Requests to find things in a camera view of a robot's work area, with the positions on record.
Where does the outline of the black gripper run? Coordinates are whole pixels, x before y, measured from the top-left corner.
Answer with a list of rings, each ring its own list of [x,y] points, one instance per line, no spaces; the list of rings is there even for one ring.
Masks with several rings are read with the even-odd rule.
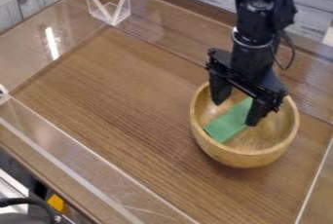
[[[246,125],[254,127],[269,111],[278,111],[288,89],[272,68],[266,68],[254,77],[232,67],[232,53],[221,49],[209,49],[206,69],[210,73],[210,90],[213,102],[221,105],[230,97],[232,88],[237,88],[252,97]]]

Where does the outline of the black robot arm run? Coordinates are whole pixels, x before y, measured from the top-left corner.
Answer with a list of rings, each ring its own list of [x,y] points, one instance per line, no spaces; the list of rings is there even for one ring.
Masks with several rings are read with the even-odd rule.
[[[273,67],[282,41],[292,39],[285,28],[298,12],[294,0],[236,0],[237,24],[232,30],[233,50],[209,49],[210,91],[214,104],[222,104],[238,89],[253,98],[245,124],[281,109],[289,94]]]

